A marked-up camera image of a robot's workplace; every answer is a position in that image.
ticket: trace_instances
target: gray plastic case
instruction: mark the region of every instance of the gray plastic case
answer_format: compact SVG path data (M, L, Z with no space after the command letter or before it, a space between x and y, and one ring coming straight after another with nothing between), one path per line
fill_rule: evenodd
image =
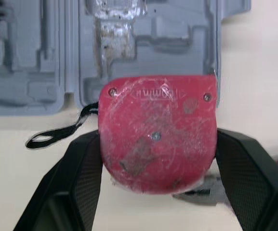
M0 116L79 107L120 77L221 77L221 21L251 0L4 0Z

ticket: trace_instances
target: scratched red plastic casing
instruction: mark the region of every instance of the scratched red plastic casing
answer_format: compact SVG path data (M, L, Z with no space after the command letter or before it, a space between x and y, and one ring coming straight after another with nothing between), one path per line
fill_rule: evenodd
M136 193L188 191L214 159L216 102L214 75L110 82L99 101L104 165L119 184Z

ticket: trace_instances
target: white table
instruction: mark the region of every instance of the white table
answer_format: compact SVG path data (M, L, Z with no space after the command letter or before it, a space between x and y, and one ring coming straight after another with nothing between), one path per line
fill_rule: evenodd
M252 12L224 22L219 127L256 138L278 155L278 1L253 0ZM72 137L40 151L25 148L36 132L73 123L72 103L46 117L0 117L0 231L11 231L40 180L76 136L97 129L93 117ZM170 196L146 196L113 187L105 171L94 231L239 231L222 205L201 207Z

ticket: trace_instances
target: black lanyard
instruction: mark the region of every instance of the black lanyard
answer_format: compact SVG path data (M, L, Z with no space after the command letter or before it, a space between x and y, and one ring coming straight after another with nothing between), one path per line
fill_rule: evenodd
M74 125L71 125L66 128L60 128L60 129L49 130L49 131L38 133L26 143L26 147L28 149L44 148L71 136L78 130L79 127L82 126L82 124L84 124L86 119L91 114L96 114L96 115L98 114L98 102L92 103L84 107L80 113L79 119ZM39 141L38 139L40 137L47 137L48 139Z

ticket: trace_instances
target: metal screw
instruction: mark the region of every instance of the metal screw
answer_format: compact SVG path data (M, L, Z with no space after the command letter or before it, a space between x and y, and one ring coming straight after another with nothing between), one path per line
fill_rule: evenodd
M152 140L153 141L160 141L161 140L161 133L159 131L156 131L152 134Z
M116 88L111 88L111 89L109 90L109 95L112 96L112 97L115 97L115 95L116 95L117 92L118 92L118 91L116 90Z
M212 100L212 95L209 94L209 93L206 93L206 94L204 95L204 101L209 102L209 101L211 101L211 100Z

